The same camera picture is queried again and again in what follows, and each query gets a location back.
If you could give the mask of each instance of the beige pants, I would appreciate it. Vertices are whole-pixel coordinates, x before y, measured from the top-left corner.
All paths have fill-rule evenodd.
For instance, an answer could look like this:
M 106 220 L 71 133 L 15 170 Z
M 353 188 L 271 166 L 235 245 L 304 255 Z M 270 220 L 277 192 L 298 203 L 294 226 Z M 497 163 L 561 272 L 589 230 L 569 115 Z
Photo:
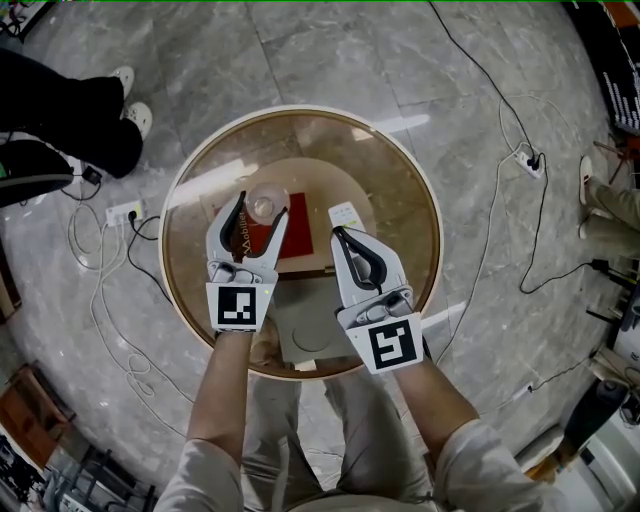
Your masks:
M 342 476 L 328 494 L 368 494 L 416 502 L 424 497 L 424 461 L 409 449 L 391 398 L 366 370 L 325 381 L 342 419 Z M 288 510 L 323 496 L 296 433 L 300 383 L 253 377 L 242 459 L 245 510 Z M 274 492 L 282 494 L 274 500 Z
M 607 251 L 640 258 L 640 190 L 615 192 L 597 178 L 591 178 L 585 192 L 587 206 L 614 218 L 591 215 L 585 224 L 587 237 L 602 242 Z

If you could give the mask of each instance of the clear plastic cup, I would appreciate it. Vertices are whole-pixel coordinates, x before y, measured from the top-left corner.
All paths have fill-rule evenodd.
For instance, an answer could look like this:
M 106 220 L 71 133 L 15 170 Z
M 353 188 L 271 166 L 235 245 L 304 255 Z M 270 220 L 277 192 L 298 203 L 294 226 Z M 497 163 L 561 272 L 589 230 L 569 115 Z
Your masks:
M 245 197 L 249 216 L 258 224 L 270 226 L 282 211 L 289 209 L 291 201 L 287 190 L 279 183 L 260 183 L 253 187 Z

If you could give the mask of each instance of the electrical cable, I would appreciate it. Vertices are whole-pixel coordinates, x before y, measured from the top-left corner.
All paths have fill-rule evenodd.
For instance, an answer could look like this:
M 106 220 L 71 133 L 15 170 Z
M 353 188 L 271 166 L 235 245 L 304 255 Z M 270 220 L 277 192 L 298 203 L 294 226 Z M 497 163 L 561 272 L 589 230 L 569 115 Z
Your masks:
M 181 437 L 185 437 L 184 434 L 182 434 L 181 432 L 179 432 L 178 430 L 176 430 L 174 427 L 172 427 L 171 425 L 169 425 L 167 422 L 165 422 L 162 418 L 160 418 L 160 416 L 158 416 L 158 414 L 151 408 L 151 406 L 149 404 L 147 404 L 147 402 L 142 398 L 141 394 L 144 395 L 145 397 L 148 398 L 152 398 L 155 396 L 155 391 L 153 389 L 153 387 L 151 387 L 151 385 L 147 384 L 144 381 L 141 381 L 139 379 L 139 376 L 141 375 L 146 375 L 151 371 L 151 368 L 155 368 L 169 383 L 171 383 L 173 385 L 173 387 L 183 396 L 185 397 L 187 400 L 189 400 L 191 403 L 193 403 L 193 401 L 187 397 L 182 391 L 180 391 L 180 389 L 175 385 L 175 383 L 164 373 L 162 372 L 155 364 L 153 364 L 151 362 L 151 360 L 145 355 L 145 353 L 140 350 L 138 347 L 136 347 L 135 345 L 133 345 L 129 340 L 127 340 L 126 337 L 124 337 L 122 335 L 122 333 L 118 330 L 118 328 L 115 326 L 115 324 L 113 323 L 113 320 L 111 318 L 111 315 L 109 313 L 109 309 L 107 307 L 107 303 L 105 301 L 104 298 L 104 282 L 106 281 L 106 279 L 113 274 L 113 272 L 115 272 L 116 270 L 118 270 L 123 263 L 125 262 L 125 258 L 124 255 L 123 257 L 120 259 L 120 261 L 117 262 L 117 264 L 115 264 L 114 266 L 112 266 L 109 269 L 109 264 L 104 265 L 104 235 L 106 233 L 106 230 L 108 228 L 108 224 L 105 222 L 105 224 L 102 226 L 102 229 L 100 230 L 100 266 L 98 267 L 98 280 L 96 282 L 96 287 L 93 290 L 93 294 L 91 295 L 91 301 L 89 302 L 89 310 L 91 313 L 91 319 L 93 320 L 94 326 L 96 328 L 96 331 L 98 332 L 98 335 L 100 337 L 100 340 L 102 341 L 102 344 L 104 345 L 104 348 L 106 349 L 107 353 L 109 354 L 109 356 L 111 357 L 111 359 L 113 360 L 113 362 L 125 373 L 125 379 L 127 381 L 127 384 L 129 385 L 129 387 L 132 389 L 132 391 L 135 393 L 136 397 L 138 398 L 138 400 L 140 401 L 140 403 L 142 403 L 142 405 L 160 422 L 162 423 L 165 427 L 167 427 L 168 429 L 170 429 L 171 431 L 173 431 L 174 433 L 178 434 Z M 117 243 L 117 249 L 116 249 L 116 253 L 114 255 L 114 258 L 112 258 L 111 262 L 115 261 L 115 259 L 117 258 L 117 256 L 120 253 L 120 248 L 121 246 L 124 246 L 124 228 L 122 228 L 121 233 L 118 233 L 118 226 L 116 226 L 116 236 L 118 239 L 118 243 Z M 118 359 L 115 357 L 114 353 L 112 352 L 112 350 L 109 348 L 109 345 L 107 344 L 106 339 L 104 338 L 104 335 L 102 334 L 102 331 L 100 330 L 100 326 L 98 324 L 98 320 L 95 316 L 95 312 L 93 309 L 93 305 L 95 303 L 96 300 L 96 296 L 98 293 L 98 290 L 100 290 L 100 296 L 102 299 L 102 303 L 105 309 L 105 312 L 107 313 L 107 319 L 109 320 L 109 323 L 111 324 L 111 327 L 116 331 L 116 333 L 120 336 L 120 338 L 122 338 L 122 340 L 133 350 L 132 353 L 129 354 L 129 356 L 127 357 L 127 367 L 125 367 L 124 365 L 122 365 L 120 363 L 120 361 L 118 361 Z M 147 367 L 143 370 L 135 370 L 133 368 L 133 359 L 135 357 L 139 357 L 141 358 L 143 361 L 145 361 L 147 363 Z
M 473 297 L 475 296 L 475 293 L 476 293 L 476 287 L 478 286 L 478 281 L 480 280 L 480 274 L 482 273 L 482 269 L 484 268 L 484 262 L 485 262 L 485 259 L 487 258 L 487 252 L 489 251 L 489 243 L 491 242 L 491 223 L 492 223 L 492 220 L 493 220 L 493 211 L 495 209 L 496 200 L 498 199 L 498 192 L 500 190 L 500 169 L 502 168 L 502 166 L 504 165 L 505 162 L 507 162 L 512 156 L 514 156 L 518 151 L 520 151 L 520 148 L 524 144 L 526 144 L 526 143 L 525 142 L 521 142 L 520 144 L 518 144 L 518 147 L 516 149 L 514 149 L 511 153 L 509 153 L 507 156 L 505 156 L 500 161 L 500 163 L 498 164 L 498 167 L 496 169 L 496 186 L 495 186 L 495 190 L 493 192 L 493 199 L 491 200 L 491 207 L 489 208 L 489 222 L 487 224 L 487 238 L 486 238 L 485 243 L 484 243 L 484 249 L 482 250 L 482 257 L 480 258 L 480 265 L 478 265 L 478 271 L 476 272 L 476 277 L 475 277 L 475 279 L 473 281 L 473 286 L 471 287 L 471 294 L 469 295 L 469 300 L 467 301 L 467 305 L 464 308 L 464 311 L 462 312 L 462 315 L 460 316 L 460 320 L 458 321 L 458 325 L 456 325 L 456 328 L 453 331 L 453 335 L 451 336 L 451 339 L 449 340 L 447 345 L 444 347 L 444 350 L 442 351 L 442 353 L 438 356 L 438 359 L 436 359 L 436 366 L 438 366 L 440 364 L 440 361 L 442 361 L 442 358 L 447 353 L 447 351 L 451 347 L 453 341 L 455 340 L 456 334 L 458 333 L 458 329 L 460 329 L 460 325 L 462 325 L 462 322 L 463 322 L 463 320 L 465 318 L 465 315 L 467 314 L 467 311 L 471 307 L 471 303 L 473 301 Z
M 89 214 L 91 215 L 91 218 L 93 219 L 93 223 L 95 224 L 97 232 L 99 234 L 98 244 L 97 244 L 96 247 L 93 247 L 93 248 L 82 247 L 82 245 L 80 245 L 80 243 L 78 242 L 78 239 L 77 239 L 77 236 L 76 236 L 76 232 L 75 232 L 75 230 L 76 230 L 76 218 L 77 218 L 77 215 L 78 215 L 79 211 L 83 210 L 83 209 L 88 211 Z M 107 353 L 109 354 L 111 359 L 125 373 L 125 379 L 127 381 L 127 384 L 129 385 L 129 387 L 131 388 L 133 393 L 136 395 L 138 400 L 154 416 L 154 418 L 156 418 L 165 427 L 167 427 L 168 429 L 170 429 L 174 433 L 178 434 L 179 436 L 185 437 L 184 434 L 182 434 L 177 429 L 175 429 L 174 427 L 169 425 L 167 422 L 165 422 L 162 418 L 160 418 L 160 416 L 158 416 L 158 414 L 151 408 L 151 406 L 146 403 L 146 401 L 145 401 L 145 399 L 143 397 L 152 398 L 152 397 L 156 396 L 156 393 L 155 393 L 153 387 L 151 385 L 147 384 L 146 382 L 140 380 L 140 377 L 143 376 L 143 375 L 149 374 L 151 372 L 151 370 L 154 369 L 167 382 L 169 382 L 169 384 L 174 388 L 174 390 L 176 392 L 178 392 L 180 395 L 182 395 L 186 400 L 188 400 L 190 403 L 193 403 L 193 400 L 189 396 L 187 396 L 183 391 L 181 391 L 180 388 L 178 388 L 178 386 L 175 384 L 175 382 L 167 374 L 165 374 L 160 368 L 158 368 L 158 366 L 155 365 L 151 361 L 151 359 L 149 359 L 149 357 L 144 353 L 144 351 L 142 351 L 140 348 L 135 346 L 133 343 L 131 343 L 127 339 L 127 337 L 116 326 L 116 324 L 115 324 L 115 322 L 113 320 L 113 316 L 111 314 L 111 311 L 109 310 L 109 307 L 108 307 L 107 302 L 105 300 L 105 296 L 104 296 L 104 283 L 105 283 L 105 281 L 116 270 L 118 270 L 119 268 L 122 267 L 122 265 L 126 261 L 126 257 L 127 257 L 127 252 L 124 251 L 124 248 L 126 246 L 125 240 L 124 240 L 124 225 L 116 226 L 115 231 L 116 231 L 117 239 L 116 239 L 115 252 L 114 252 L 113 256 L 109 259 L 109 261 L 105 264 L 105 243 L 104 243 L 104 241 L 105 241 L 105 234 L 106 234 L 107 229 L 108 229 L 108 225 L 106 223 L 102 226 L 102 228 L 100 227 L 100 224 L 98 222 L 98 218 L 97 218 L 97 215 L 96 215 L 95 211 L 90 206 L 82 203 L 81 201 L 78 202 L 78 205 L 76 206 L 76 209 L 73 211 L 71 217 L 69 218 L 69 222 L 68 222 L 68 225 L 67 225 L 67 241 L 69 243 L 69 249 L 71 251 L 71 254 L 72 254 L 73 258 L 76 260 L 76 262 L 80 266 L 82 266 L 86 270 L 89 270 L 90 272 L 95 272 L 98 275 L 98 280 L 96 282 L 96 287 L 95 287 L 95 289 L 94 289 L 94 291 L 92 293 L 91 300 L 89 302 L 89 309 L 90 309 L 90 313 L 91 313 L 91 318 L 92 318 L 93 323 L 94 323 L 94 327 L 96 329 L 96 332 L 98 333 L 98 336 L 100 337 L 100 340 L 101 340 L 102 344 L 105 347 L 105 350 L 107 351 Z M 92 256 L 92 255 L 97 255 L 98 253 L 99 253 L 99 265 L 97 267 L 89 265 L 88 262 L 87 262 L 87 257 L 88 256 Z M 104 335 L 102 333 L 102 330 L 100 329 L 100 325 L 99 325 L 99 323 L 97 321 L 96 314 L 95 314 L 95 311 L 94 311 L 94 304 L 95 304 L 96 299 L 98 297 L 98 291 L 100 291 L 100 299 L 102 301 L 102 305 L 103 305 L 104 311 L 106 313 L 106 318 L 107 318 L 108 324 L 115 331 L 115 333 L 120 337 L 120 339 L 122 341 L 124 341 L 124 343 L 132 351 L 127 356 L 126 366 L 123 365 L 122 363 L 120 363 L 120 361 L 118 361 L 118 359 L 115 357 L 115 354 L 113 353 L 113 351 L 110 349 L 109 345 L 107 344 L 107 341 L 106 341 L 106 339 L 105 339 L 105 337 L 104 337 Z M 142 362 L 144 366 L 142 368 L 136 368 L 136 366 L 139 366 L 140 362 Z
M 69 192 L 66 192 L 64 188 L 61 188 L 60 192 L 62 192 L 65 196 L 70 197 L 71 199 L 75 199 L 76 201 L 89 201 L 90 199 L 93 199 L 94 197 L 96 197 L 96 194 L 100 191 L 100 187 L 102 187 L 101 181 L 98 182 L 98 185 L 96 186 L 96 189 L 93 191 L 93 194 L 91 194 L 88 197 L 82 196 L 82 189 L 80 189 L 80 197 L 76 197 L 72 194 L 69 194 Z
M 570 366 L 569 368 L 566 368 L 566 369 L 562 370 L 561 372 L 556 373 L 555 375 L 549 377 L 548 379 L 543 380 L 542 382 L 540 382 L 539 384 L 537 384 L 535 386 L 528 386 L 527 388 L 524 388 L 522 392 L 514 393 L 513 395 L 511 395 L 511 397 L 509 397 L 507 400 L 502 402 L 499 406 L 495 407 L 494 409 L 478 413 L 479 416 L 486 416 L 487 414 L 492 414 L 494 412 L 498 412 L 498 411 L 504 409 L 507 405 L 509 405 L 512 402 L 515 402 L 518 398 L 520 398 L 522 395 L 524 395 L 527 391 L 529 393 L 531 393 L 531 394 L 535 393 L 541 387 L 547 385 L 549 382 L 553 381 L 554 379 L 557 379 L 558 377 L 561 377 L 562 375 L 566 375 L 567 373 L 572 372 L 573 370 L 578 368 L 580 365 L 582 365 L 582 363 L 584 363 L 587 359 L 592 358 L 594 355 L 595 354 L 594 354 L 593 351 L 590 352 L 588 356 L 582 358 L 575 365 Z
M 148 276 L 155 284 L 156 286 L 160 289 L 160 291 L 162 292 L 162 295 L 164 295 L 164 298 L 167 299 L 167 301 L 169 302 L 169 304 L 173 304 L 173 302 L 171 302 L 171 299 L 169 298 L 169 295 L 167 295 L 167 292 L 164 291 L 163 286 L 160 284 L 160 282 L 151 274 L 151 272 L 146 271 L 145 269 L 143 269 L 142 267 L 136 265 L 133 260 L 131 259 L 131 247 L 133 247 L 133 242 L 136 241 L 136 237 L 141 236 L 142 238 L 144 238 L 145 240 L 157 240 L 158 237 L 152 238 L 149 237 L 147 238 L 146 236 L 143 236 L 140 231 L 142 230 L 142 228 L 144 228 L 149 222 L 151 222 L 152 220 L 155 219 L 160 219 L 159 215 L 154 215 L 153 217 L 149 217 L 148 219 L 146 219 L 142 224 L 140 224 L 140 228 L 136 229 L 133 225 L 133 219 L 129 219 L 129 221 L 131 222 L 131 228 L 133 229 L 133 238 L 131 239 L 131 242 L 129 242 L 129 246 L 127 247 L 127 259 L 129 260 L 129 263 L 131 263 L 131 266 L 137 270 L 139 270 L 140 272 L 142 272 L 143 274 L 145 274 L 146 276 Z
M 551 382 L 554 379 L 557 379 L 558 377 L 562 377 L 563 375 L 566 375 L 569 372 L 572 372 L 573 370 L 575 370 L 576 368 L 578 368 L 580 365 L 582 365 L 582 363 L 584 363 L 587 359 L 592 357 L 592 353 L 590 352 L 588 356 L 583 357 L 582 359 L 580 359 L 580 361 L 578 361 L 576 364 L 574 364 L 573 366 L 570 366 L 569 368 L 562 370 L 561 372 L 556 373 L 555 375 L 549 377 L 546 380 L 543 380 L 541 383 L 539 383 L 536 386 L 531 386 L 529 388 L 529 392 L 533 393 L 534 391 L 538 391 L 542 386 L 546 386 L 547 384 L 549 384 L 549 382 Z
M 522 147 L 522 145 L 526 144 L 532 152 L 532 158 L 529 159 L 528 163 L 529 165 L 531 165 L 534 169 L 537 169 L 538 166 L 540 165 L 542 156 L 544 155 L 544 174 L 545 174 L 545 186 L 544 186 L 544 190 L 542 193 L 542 200 L 540 202 L 540 210 L 538 213 L 538 226 L 536 228 L 536 234 L 535 234 L 535 239 L 534 239 L 534 247 L 533 247 L 533 251 L 531 254 L 531 261 L 529 264 L 529 267 L 527 269 L 527 271 L 525 272 L 522 281 L 520 282 L 519 285 L 519 290 L 526 294 L 526 295 L 530 295 L 531 293 L 534 293 L 535 291 L 539 290 L 541 287 L 543 287 L 544 285 L 548 284 L 551 281 L 557 280 L 557 279 L 562 279 L 564 277 L 567 277 L 568 275 L 572 274 L 573 272 L 576 272 L 578 269 L 580 269 L 581 267 L 588 265 L 588 263 L 582 263 L 581 265 L 579 265 L 578 267 L 576 267 L 575 269 L 571 270 L 570 272 L 563 274 L 562 276 L 555 276 L 552 277 L 550 279 L 547 279 L 546 281 L 544 281 L 542 284 L 536 286 L 534 289 L 532 290 L 525 290 L 523 288 L 523 284 L 525 279 L 527 278 L 531 268 L 533 267 L 533 263 L 534 263 L 534 259 L 535 259 L 535 252 L 536 252 L 536 248 L 537 248 L 537 243 L 538 243 L 538 236 L 539 236 L 539 232 L 540 232 L 540 225 L 541 225 L 541 221 L 542 221 L 542 212 L 543 212 L 543 208 L 544 208 L 544 202 L 546 199 L 546 193 L 547 193 L 547 189 L 549 186 L 549 175 L 548 175 L 548 162 L 547 162 L 547 155 L 543 152 L 540 152 L 538 155 L 538 158 L 535 159 L 534 161 L 534 157 L 535 157 L 535 149 L 533 147 L 533 145 L 531 144 L 531 140 L 529 139 L 529 136 L 527 134 L 526 129 L 524 128 L 524 125 L 520 119 L 520 117 L 518 116 L 518 113 L 516 112 L 516 110 L 513 108 L 513 106 L 511 105 L 511 103 L 509 103 L 509 101 L 507 100 L 507 98 L 504 96 L 504 94 L 502 94 L 502 92 L 500 91 L 500 89 L 498 88 L 498 86 L 496 85 L 496 83 L 493 81 L 493 79 L 491 78 L 491 75 L 489 75 L 489 73 L 487 72 L 487 70 L 478 62 L 476 61 L 470 54 L 469 52 L 467 52 L 451 35 L 451 32 L 449 31 L 449 29 L 447 28 L 446 24 L 444 23 L 444 21 L 442 20 L 442 17 L 440 16 L 440 13 L 438 12 L 438 10 L 436 9 L 435 5 L 433 5 L 433 2 L 429 2 L 429 4 L 431 5 L 431 8 L 433 9 L 436 17 L 438 18 L 438 21 L 440 22 L 440 24 L 442 25 L 442 28 L 444 29 L 444 31 L 446 32 L 447 36 L 449 37 L 449 39 L 451 40 L 451 42 L 462 52 L 464 53 L 467 58 L 469 58 L 469 60 L 471 60 L 484 74 L 485 76 L 489 79 L 489 81 L 491 82 L 491 85 L 493 86 L 493 88 L 496 90 L 496 92 L 498 93 L 498 95 L 500 96 L 500 103 L 498 106 L 498 115 L 499 115 L 499 120 L 500 120 L 500 128 L 502 130 L 502 135 L 505 139 L 505 142 L 507 143 L 507 146 L 509 147 L 509 149 L 511 150 L 511 153 L 509 155 L 507 155 L 503 160 L 501 160 L 501 162 L 498 164 L 498 168 L 497 168 L 497 176 L 496 176 L 496 188 L 494 191 L 494 196 L 493 196 L 493 200 L 491 202 L 491 208 L 489 210 L 489 224 L 488 224 L 488 228 L 487 228 L 487 239 L 485 241 L 485 246 L 482 252 L 482 257 L 480 260 L 480 265 L 478 266 L 478 271 L 476 273 L 476 277 L 474 279 L 473 282 L 473 286 L 471 288 L 471 294 L 469 296 L 469 300 L 467 301 L 467 305 L 464 309 L 464 311 L 462 312 L 462 315 L 460 317 L 460 320 L 458 321 L 458 324 L 456 325 L 456 328 L 453 331 L 453 335 L 451 336 L 451 339 L 449 340 L 449 342 L 447 343 L 447 345 L 445 346 L 444 350 L 442 351 L 442 353 L 439 355 L 439 357 L 436 360 L 436 365 L 438 365 L 440 363 L 440 361 L 442 360 L 442 358 L 444 357 L 444 355 L 447 353 L 447 351 L 449 350 L 449 348 L 451 347 L 451 345 L 453 344 L 453 341 L 455 340 L 456 334 L 458 333 L 458 330 L 460 328 L 460 325 L 462 324 L 466 312 L 467 310 L 471 307 L 473 298 L 475 296 L 475 291 L 476 291 L 476 287 L 478 284 L 478 281 L 480 279 L 480 275 L 482 273 L 482 269 L 484 267 L 484 262 L 486 259 L 486 255 L 487 255 L 487 251 L 488 251 L 488 246 L 489 246 L 489 242 L 490 242 L 490 237 L 491 237 L 491 220 L 492 220 L 492 216 L 493 216 L 493 210 L 494 210 L 494 205 L 495 205 L 495 201 L 498 195 L 498 190 L 499 190 L 499 185 L 500 185 L 500 169 L 501 166 L 512 156 L 514 156 Z M 548 104 L 550 104 L 560 115 L 560 117 L 562 118 L 562 120 L 565 122 L 565 124 L 567 125 L 567 127 L 569 128 L 569 130 L 572 132 L 572 135 L 574 137 L 574 139 L 576 139 L 576 135 L 575 133 L 571 130 L 571 125 L 569 124 L 569 122 L 567 121 L 567 119 L 565 118 L 565 116 L 562 114 L 561 110 L 558 108 L 557 105 L 555 105 L 552 101 L 549 100 L 544 100 L 542 98 L 539 98 L 537 96 L 534 96 L 532 94 L 522 94 L 522 95 L 516 95 L 516 96 L 510 96 L 511 98 L 520 98 L 520 97 L 530 97 L 533 98 L 537 101 L 544 101 Z M 502 104 L 506 104 L 509 109 L 513 112 L 513 115 L 515 116 L 518 125 L 520 126 L 520 129 L 522 130 L 522 133 L 524 134 L 524 137 L 526 139 L 526 142 L 521 142 L 517 148 L 514 149 L 514 147 L 512 146 L 512 144 L 509 142 L 509 139 L 507 137 L 506 131 L 504 129 L 504 120 L 502 117 Z
M 148 240 L 150 242 L 155 242 L 158 239 L 157 236 L 145 236 L 142 233 L 140 233 L 140 230 L 136 229 L 136 226 L 134 224 L 134 220 L 136 218 L 135 212 L 129 212 L 129 215 L 127 216 L 127 218 L 129 219 L 129 225 L 131 226 L 131 229 L 133 229 L 134 233 L 136 233 L 140 238 L 144 238 L 145 240 Z
M 433 12 L 435 13 L 436 17 L 438 18 L 438 21 L 440 22 L 440 25 L 442 25 L 442 28 L 444 29 L 444 31 L 447 33 L 447 36 L 449 37 L 449 39 L 451 40 L 451 42 L 462 52 L 464 53 L 471 62 L 473 62 L 478 69 L 480 69 L 480 71 L 482 71 L 485 76 L 489 79 L 489 82 L 491 82 L 491 85 L 493 86 L 493 88 L 496 90 L 496 92 L 498 93 L 498 95 L 500 96 L 501 101 L 504 101 L 505 104 L 511 109 L 511 111 L 513 112 L 513 115 L 516 116 L 516 120 L 518 121 L 518 124 L 520 125 L 520 129 L 522 130 L 522 133 L 524 133 L 525 138 L 527 139 L 527 145 L 529 146 L 529 148 L 531 148 L 531 160 L 533 158 L 535 158 L 535 153 L 533 151 L 533 145 L 531 144 L 531 141 L 529 140 L 529 135 L 527 135 L 527 131 L 524 129 L 524 125 L 522 124 L 522 121 L 520 120 L 520 117 L 518 117 L 518 113 L 515 111 L 515 109 L 511 106 L 511 103 L 509 103 L 507 101 L 507 99 L 505 98 L 504 94 L 502 94 L 502 91 L 500 91 L 500 89 L 498 88 L 498 86 L 496 85 L 496 83 L 493 81 L 493 78 L 491 78 L 491 75 L 489 74 L 489 72 L 484 69 L 482 67 L 482 65 L 476 60 L 474 59 L 469 52 L 467 52 L 467 50 L 465 50 L 459 43 L 458 41 L 456 41 L 453 36 L 451 35 L 451 32 L 449 32 L 449 29 L 447 28 L 447 26 L 445 25 L 444 21 L 442 20 L 442 18 L 440 17 L 440 13 L 438 12 L 438 10 L 436 9 L 436 6 L 433 5 L 433 2 L 429 2 L 429 5 L 431 6 L 431 8 L 433 9 Z

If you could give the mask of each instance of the glass tabletop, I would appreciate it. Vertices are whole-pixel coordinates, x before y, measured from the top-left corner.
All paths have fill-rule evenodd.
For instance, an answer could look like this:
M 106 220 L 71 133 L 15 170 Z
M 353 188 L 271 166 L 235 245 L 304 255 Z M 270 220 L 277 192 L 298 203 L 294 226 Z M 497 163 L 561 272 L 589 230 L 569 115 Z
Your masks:
M 442 251 L 439 209 L 424 172 L 402 146 L 370 124 L 329 109 L 277 107 L 212 135 L 189 157 L 169 192 L 160 240 L 173 303 L 212 347 L 207 229 L 234 195 L 243 190 L 251 195 L 267 185 L 286 191 L 290 221 L 276 267 L 278 285 L 263 329 L 254 336 L 250 367 L 296 380 L 355 369 L 362 362 L 334 315 L 341 301 L 328 210 L 336 205 L 355 209 L 361 227 L 398 253 L 415 308 L 423 310 Z M 257 252 L 270 229 L 253 217 L 243 210 L 232 237 L 240 258 Z

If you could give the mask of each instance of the shirt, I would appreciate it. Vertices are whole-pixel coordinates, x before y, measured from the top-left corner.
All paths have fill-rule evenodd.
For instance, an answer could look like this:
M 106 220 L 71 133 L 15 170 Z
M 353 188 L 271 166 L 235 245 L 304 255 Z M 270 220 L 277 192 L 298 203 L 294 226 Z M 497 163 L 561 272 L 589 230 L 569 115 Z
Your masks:
M 566 512 L 566 497 L 520 470 L 497 432 L 480 420 L 460 427 L 440 454 L 435 500 L 467 512 Z M 413 505 L 376 496 L 332 495 L 304 503 L 292 512 L 424 512 L 433 504 Z M 155 512 L 228 512 L 243 510 L 240 469 L 217 446 L 185 444 L 178 471 Z

